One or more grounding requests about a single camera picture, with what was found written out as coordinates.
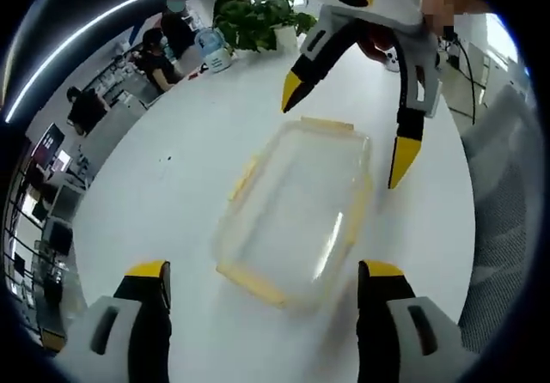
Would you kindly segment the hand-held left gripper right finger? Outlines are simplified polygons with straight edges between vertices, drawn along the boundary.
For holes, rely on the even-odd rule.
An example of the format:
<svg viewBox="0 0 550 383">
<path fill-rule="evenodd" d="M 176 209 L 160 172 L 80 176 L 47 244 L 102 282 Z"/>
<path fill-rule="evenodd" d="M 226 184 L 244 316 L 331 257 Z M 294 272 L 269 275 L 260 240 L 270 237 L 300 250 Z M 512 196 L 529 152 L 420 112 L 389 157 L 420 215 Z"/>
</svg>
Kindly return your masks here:
<svg viewBox="0 0 550 383">
<path fill-rule="evenodd" d="M 357 313 L 359 382 L 457 382 L 477 358 L 458 324 L 390 263 L 358 263 Z"/>
</svg>

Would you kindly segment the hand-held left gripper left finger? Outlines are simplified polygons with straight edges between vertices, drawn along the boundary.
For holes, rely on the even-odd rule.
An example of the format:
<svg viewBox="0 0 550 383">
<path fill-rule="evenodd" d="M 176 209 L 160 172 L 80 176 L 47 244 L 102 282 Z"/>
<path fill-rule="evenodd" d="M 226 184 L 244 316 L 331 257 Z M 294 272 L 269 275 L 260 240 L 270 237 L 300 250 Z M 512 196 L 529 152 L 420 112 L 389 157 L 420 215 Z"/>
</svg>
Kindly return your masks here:
<svg viewBox="0 0 550 383">
<path fill-rule="evenodd" d="M 70 382 L 168 382 L 170 308 L 170 263 L 130 268 L 71 324 L 59 370 Z"/>
</svg>

